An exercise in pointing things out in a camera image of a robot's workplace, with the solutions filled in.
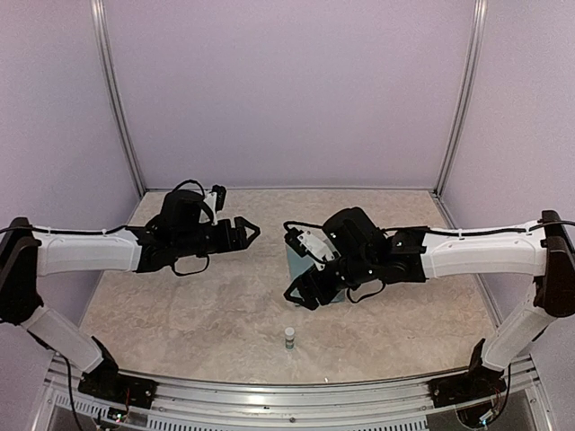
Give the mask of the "teal paper envelope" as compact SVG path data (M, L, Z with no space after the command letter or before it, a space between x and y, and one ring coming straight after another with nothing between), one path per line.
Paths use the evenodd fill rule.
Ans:
M314 267L314 261L309 257L300 257L288 245L286 245L287 264L289 270L290 284L302 273L306 272L310 267ZM297 290L291 293L291 296L302 298ZM345 303L346 297L344 291L339 291L338 294L332 299L332 303Z

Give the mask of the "small green white glue stick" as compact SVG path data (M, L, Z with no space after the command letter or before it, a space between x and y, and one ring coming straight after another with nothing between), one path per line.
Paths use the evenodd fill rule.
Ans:
M285 348L292 350L295 346L296 331L293 327L286 327L284 329Z

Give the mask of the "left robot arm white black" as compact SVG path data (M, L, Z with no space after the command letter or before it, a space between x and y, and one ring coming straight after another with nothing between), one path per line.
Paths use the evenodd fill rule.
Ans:
M73 231L15 218L1 231L1 321L59 353L106 399L119 398L126 381L108 349L45 305L37 279L82 271L152 273L174 269L181 258L248 249L260 227L241 216L219 218L226 188L192 190L192 183L185 180L167 193L160 212L143 226Z

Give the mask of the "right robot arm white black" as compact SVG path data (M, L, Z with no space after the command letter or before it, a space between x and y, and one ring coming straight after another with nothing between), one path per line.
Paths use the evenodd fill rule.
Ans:
M345 208L313 235L313 224L286 221L286 244L313 260L285 298L308 310L329 304L339 292L365 283L382 286L425 283L465 274L511 273L533 279L526 299L497 332L473 350L459 382L462 394L477 399L501 378L512 359L554 321L574 314L574 247L562 220L545 210L535 221L491 229L428 226L379 228L359 207Z

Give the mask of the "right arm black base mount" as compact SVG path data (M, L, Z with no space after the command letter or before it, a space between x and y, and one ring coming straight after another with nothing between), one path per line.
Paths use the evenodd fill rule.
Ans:
M474 356L465 372L430 380L429 394L435 408L478 400L505 391L503 375L487 368L481 356Z

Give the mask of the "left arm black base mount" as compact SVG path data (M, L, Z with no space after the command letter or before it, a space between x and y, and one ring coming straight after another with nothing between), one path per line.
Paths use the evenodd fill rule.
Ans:
M104 360L90 373L82 374L78 390L128 408L151 409L157 386L154 380L122 374L115 362Z

